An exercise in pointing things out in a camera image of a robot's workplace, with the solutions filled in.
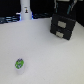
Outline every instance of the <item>white surface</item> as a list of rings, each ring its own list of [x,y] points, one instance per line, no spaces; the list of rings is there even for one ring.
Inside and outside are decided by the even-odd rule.
[[[84,27],[70,41],[50,33],[50,19],[0,24],[0,84],[84,84]],[[25,73],[15,61],[23,58]]]

